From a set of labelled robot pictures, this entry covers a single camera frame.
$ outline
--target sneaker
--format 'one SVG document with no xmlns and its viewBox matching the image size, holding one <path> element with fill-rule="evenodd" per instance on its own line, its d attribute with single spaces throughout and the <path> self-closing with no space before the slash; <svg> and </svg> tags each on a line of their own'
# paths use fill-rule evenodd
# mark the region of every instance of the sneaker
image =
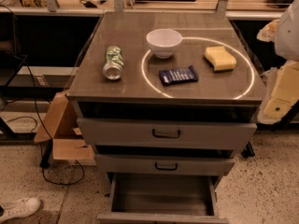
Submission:
<svg viewBox="0 0 299 224">
<path fill-rule="evenodd" d="M 29 217 L 35 213 L 41 201 L 38 198 L 24 198 L 10 203 L 0 203 L 4 214 L 0 216 L 0 223 L 15 217 Z"/>
</svg>

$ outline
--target speckled floor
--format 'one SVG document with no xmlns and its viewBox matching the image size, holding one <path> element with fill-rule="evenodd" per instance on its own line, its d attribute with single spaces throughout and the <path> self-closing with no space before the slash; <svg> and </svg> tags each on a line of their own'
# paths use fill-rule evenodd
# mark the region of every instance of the speckled floor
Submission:
<svg viewBox="0 0 299 224">
<path fill-rule="evenodd" d="M 0 114 L 4 120 L 19 115 Z M 34 123 L 24 122 L 14 127 L 30 131 Z M 231 224 L 298 224 L 299 132 L 259 131 L 250 142 L 255 157 L 236 155 L 233 170 L 217 188 L 220 216 Z M 105 174 L 95 166 L 84 166 L 84 177 L 77 184 L 54 185 L 43 177 L 40 161 L 40 146 L 32 142 L 0 142 L 0 202 L 26 196 L 37 196 L 43 202 L 32 216 L 6 223 L 98 223 L 97 215 L 109 207 Z M 82 174 L 79 166 L 67 163 L 54 163 L 45 170 L 45 177 L 58 183 L 76 182 Z"/>
</svg>

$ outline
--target countertop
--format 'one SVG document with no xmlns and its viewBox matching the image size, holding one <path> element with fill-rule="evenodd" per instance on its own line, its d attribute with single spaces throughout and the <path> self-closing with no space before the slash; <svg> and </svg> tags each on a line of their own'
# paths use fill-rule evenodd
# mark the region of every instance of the countertop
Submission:
<svg viewBox="0 0 299 224">
<path fill-rule="evenodd" d="M 166 60 L 149 50 L 146 35 L 157 28 L 172 28 L 183 36 L 175 54 Z M 122 49 L 125 68 L 121 80 L 102 75 L 105 52 Z M 233 71 L 214 73 L 204 59 L 207 46 L 223 45 L 237 60 Z M 198 82 L 164 86 L 159 70 L 193 65 Z M 176 105 L 258 105 L 264 85 L 233 27 L 216 13 L 108 12 L 67 94 L 71 101 Z"/>
</svg>

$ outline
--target box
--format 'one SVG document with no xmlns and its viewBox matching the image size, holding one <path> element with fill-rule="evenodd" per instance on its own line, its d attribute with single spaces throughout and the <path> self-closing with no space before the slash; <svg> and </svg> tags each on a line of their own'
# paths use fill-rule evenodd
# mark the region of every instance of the box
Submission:
<svg viewBox="0 0 299 224">
<path fill-rule="evenodd" d="M 55 95 L 43 120 L 46 130 L 41 124 L 34 142 L 42 143 L 52 139 L 54 160 L 95 165 L 93 149 L 82 138 L 77 125 L 77 114 L 65 94 L 66 91 L 62 91 Z"/>
</svg>

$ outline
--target yellow sponge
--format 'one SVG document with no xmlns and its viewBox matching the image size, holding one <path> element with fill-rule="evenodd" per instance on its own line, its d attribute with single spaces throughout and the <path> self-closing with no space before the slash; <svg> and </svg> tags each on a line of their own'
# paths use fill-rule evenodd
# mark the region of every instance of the yellow sponge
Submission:
<svg viewBox="0 0 299 224">
<path fill-rule="evenodd" d="M 214 66 L 214 71 L 233 70 L 236 65 L 235 57 L 225 46 L 206 48 L 205 57 Z"/>
</svg>

